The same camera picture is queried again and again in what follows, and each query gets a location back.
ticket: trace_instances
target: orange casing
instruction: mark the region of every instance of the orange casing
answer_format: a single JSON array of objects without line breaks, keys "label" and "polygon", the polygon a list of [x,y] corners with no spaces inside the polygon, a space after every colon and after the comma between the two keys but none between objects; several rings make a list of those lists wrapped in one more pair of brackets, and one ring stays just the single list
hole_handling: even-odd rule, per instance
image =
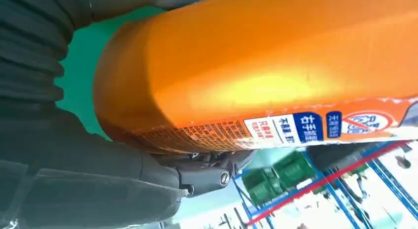
[{"label": "orange casing", "polygon": [[[415,102],[417,68],[418,0],[206,0],[120,28],[94,105],[111,138],[150,152],[379,140]],[[328,138],[331,111],[388,120]],[[323,139],[272,140],[255,119],[306,112]]]}]

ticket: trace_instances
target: metal bolt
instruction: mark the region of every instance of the metal bolt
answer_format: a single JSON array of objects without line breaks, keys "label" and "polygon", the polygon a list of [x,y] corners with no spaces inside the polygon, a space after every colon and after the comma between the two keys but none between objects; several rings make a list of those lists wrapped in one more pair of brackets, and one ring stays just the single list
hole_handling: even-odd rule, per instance
[{"label": "metal bolt", "polygon": [[226,186],[229,183],[229,172],[223,171],[220,179],[221,186]]}]

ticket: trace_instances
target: blue metal rack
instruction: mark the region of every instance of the blue metal rack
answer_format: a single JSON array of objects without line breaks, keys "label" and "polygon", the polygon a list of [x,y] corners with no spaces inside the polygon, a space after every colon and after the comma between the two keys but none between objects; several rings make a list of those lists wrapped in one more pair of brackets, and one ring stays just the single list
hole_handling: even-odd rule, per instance
[{"label": "blue metal rack", "polygon": [[[364,151],[361,153],[362,157],[368,157],[372,156],[374,153],[376,153],[381,148],[387,147],[392,142],[382,142],[375,144],[374,147]],[[324,174],[316,169],[312,163],[312,160],[309,158],[308,154],[306,152],[302,152],[305,159],[308,161],[308,163],[311,165],[312,169],[316,173],[316,179],[314,179],[309,185],[298,189],[298,190],[292,190],[289,191],[287,195],[282,195],[278,197],[277,199],[274,199],[273,201],[267,203],[266,205],[262,207],[257,207],[252,205],[255,208],[255,211],[250,211],[246,201],[251,203],[250,197],[238,186],[236,183],[236,180],[245,175],[247,172],[244,171],[241,174],[235,175],[232,180],[234,182],[235,187],[237,188],[237,191],[241,197],[241,200],[243,201],[243,207],[245,210],[245,213],[248,216],[248,219],[251,221],[252,218],[256,215],[262,214],[266,212],[267,210],[273,208],[276,205],[279,205],[283,203],[285,200],[289,198],[293,198],[296,194],[303,192],[307,188],[310,188],[312,185],[318,183],[319,181],[323,180],[325,178]],[[368,163],[370,168],[376,172],[376,174],[383,180],[383,182],[392,190],[392,192],[396,195],[396,197],[404,204],[404,206],[409,210],[409,212],[418,220],[418,204],[417,202],[411,197],[411,195],[402,187],[402,185],[395,179],[395,177],[387,170],[385,166],[379,161],[379,160],[373,160]],[[338,187],[342,190],[343,194],[346,196],[346,198],[349,200],[351,205],[353,206],[353,209],[357,212],[357,215],[360,216],[360,219],[362,223],[364,224],[366,229],[373,229],[373,225],[368,220],[368,218],[364,215],[363,211],[358,207],[358,205],[354,202],[353,198],[349,195],[347,189],[344,187],[342,182],[337,179],[336,184]],[[359,226],[354,219],[354,217],[350,214],[348,209],[345,207],[343,202],[339,199],[336,192],[334,191],[333,187],[329,182],[325,184],[326,189],[329,191],[329,193],[334,197],[336,200],[338,206],[341,208],[341,210],[344,212],[348,220],[351,222],[353,227],[355,229],[361,229],[361,226]],[[266,217],[267,224],[271,229],[274,229],[274,226],[271,222],[270,216]]]}]

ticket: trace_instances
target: red stripe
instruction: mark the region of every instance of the red stripe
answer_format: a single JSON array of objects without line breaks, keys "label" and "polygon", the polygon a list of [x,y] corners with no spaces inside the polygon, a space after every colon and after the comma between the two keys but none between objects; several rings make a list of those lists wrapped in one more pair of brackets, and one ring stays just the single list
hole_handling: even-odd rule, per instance
[{"label": "red stripe", "polygon": [[351,120],[349,117],[344,118],[343,121],[347,122],[348,124],[352,124],[352,125],[355,125],[357,127],[360,127],[360,128],[363,128],[363,129],[366,129],[366,130],[370,131],[370,127],[366,126],[363,123],[355,122],[355,121]]},{"label": "red stripe", "polygon": [[256,223],[256,222],[260,221],[261,219],[270,215],[273,211],[276,211],[276,210],[280,209],[281,207],[285,206],[286,204],[292,202],[294,199],[302,197],[304,194],[307,194],[307,193],[311,192],[312,190],[314,190],[314,189],[316,189],[320,186],[325,185],[327,182],[335,181],[338,177],[342,176],[343,174],[345,174],[349,171],[352,171],[352,170],[358,168],[359,166],[362,166],[363,164],[371,161],[372,159],[378,158],[379,156],[381,156],[381,155],[383,155],[387,152],[390,152],[391,150],[393,150],[395,148],[401,147],[402,145],[404,145],[406,143],[409,143],[409,142],[410,142],[409,140],[401,140],[401,141],[397,141],[393,144],[390,144],[386,147],[383,147],[383,148],[377,150],[376,152],[372,153],[371,155],[360,159],[359,161],[351,164],[350,166],[348,166],[346,168],[343,168],[343,169],[335,172],[334,174],[331,174],[331,175],[321,179],[320,181],[316,182],[315,184],[312,184],[311,186],[303,189],[302,191],[299,191],[295,195],[283,200],[281,203],[275,205],[273,208],[263,212],[258,217],[250,220],[247,223],[247,225],[249,225],[249,226],[253,225],[254,223]]}]

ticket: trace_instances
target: sticker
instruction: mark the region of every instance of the sticker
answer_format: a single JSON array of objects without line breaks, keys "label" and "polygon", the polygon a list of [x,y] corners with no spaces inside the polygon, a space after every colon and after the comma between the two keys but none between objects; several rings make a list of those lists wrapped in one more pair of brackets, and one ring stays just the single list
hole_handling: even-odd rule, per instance
[{"label": "sticker", "polygon": [[302,143],[323,141],[322,118],[313,112],[293,114],[299,139]]},{"label": "sticker", "polygon": [[342,132],[344,134],[369,134],[384,130],[392,123],[392,117],[383,112],[357,112],[343,118]]},{"label": "sticker", "polygon": [[295,120],[293,119],[292,114],[275,116],[272,117],[272,119],[274,121],[277,131],[279,132],[280,139],[283,143],[300,143]]},{"label": "sticker", "polygon": [[251,136],[279,144],[323,141],[322,118],[313,112],[244,120]]},{"label": "sticker", "polygon": [[341,137],[342,114],[339,111],[328,112],[327,120],[327,137],[339,138]]},{"label": "sticker", "polygon": [[273,120],[269,117],[255,118],[244,120],[250,134],[254,139],[270,139],[275,141],[280,140],[279,134],[277,133],[276,127]]}]

